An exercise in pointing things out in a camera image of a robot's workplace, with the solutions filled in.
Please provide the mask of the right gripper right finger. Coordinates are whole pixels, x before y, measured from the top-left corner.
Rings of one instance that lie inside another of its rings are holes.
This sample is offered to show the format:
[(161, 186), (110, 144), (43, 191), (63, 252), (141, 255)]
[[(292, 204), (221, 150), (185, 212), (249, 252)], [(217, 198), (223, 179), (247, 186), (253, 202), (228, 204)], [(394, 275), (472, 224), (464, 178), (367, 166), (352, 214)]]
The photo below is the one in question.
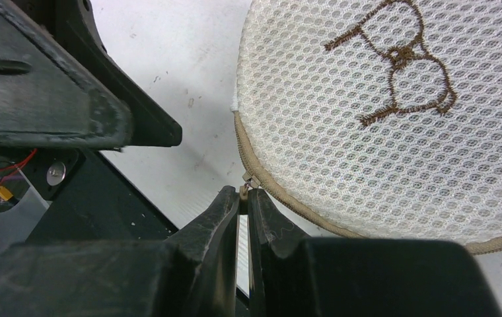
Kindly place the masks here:
[(248, 194), (252, 316), (500, 316), (475, 259), (440, 240), (312, 237)]

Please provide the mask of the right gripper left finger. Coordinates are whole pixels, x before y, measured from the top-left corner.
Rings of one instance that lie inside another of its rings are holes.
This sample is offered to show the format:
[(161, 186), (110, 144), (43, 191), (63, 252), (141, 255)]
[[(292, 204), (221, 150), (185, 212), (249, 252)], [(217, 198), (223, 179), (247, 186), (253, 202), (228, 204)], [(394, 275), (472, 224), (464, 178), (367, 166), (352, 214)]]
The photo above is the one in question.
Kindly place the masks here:
[(0, 316), (234, 316), (239, 203), (225, 186), (163, 241), (12, 246), (0, 255)]

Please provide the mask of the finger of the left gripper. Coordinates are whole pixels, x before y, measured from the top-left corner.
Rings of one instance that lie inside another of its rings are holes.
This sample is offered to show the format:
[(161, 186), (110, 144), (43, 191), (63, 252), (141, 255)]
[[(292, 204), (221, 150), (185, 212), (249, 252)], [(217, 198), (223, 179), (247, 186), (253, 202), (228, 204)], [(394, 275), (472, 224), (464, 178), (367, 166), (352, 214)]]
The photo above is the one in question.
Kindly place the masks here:
[(0, 1), (0, 147), (129, 143), (129, 108), (10, 1)]
[(90, 1), (56, 1), (57, 42), (128, 106), (133, 117), (130, 145), (178, 146), (182, 142), (182, 127), (107, 54), (93, 12)]

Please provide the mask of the round white mesh laundry bag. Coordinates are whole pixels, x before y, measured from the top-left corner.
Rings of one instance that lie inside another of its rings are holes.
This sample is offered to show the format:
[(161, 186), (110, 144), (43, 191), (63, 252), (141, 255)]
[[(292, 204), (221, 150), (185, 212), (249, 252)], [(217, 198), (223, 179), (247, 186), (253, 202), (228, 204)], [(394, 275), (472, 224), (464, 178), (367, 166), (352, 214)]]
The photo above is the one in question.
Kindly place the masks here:
[(334, 234), (502, 251), (502, 1), (253, 1), (244, 181)]

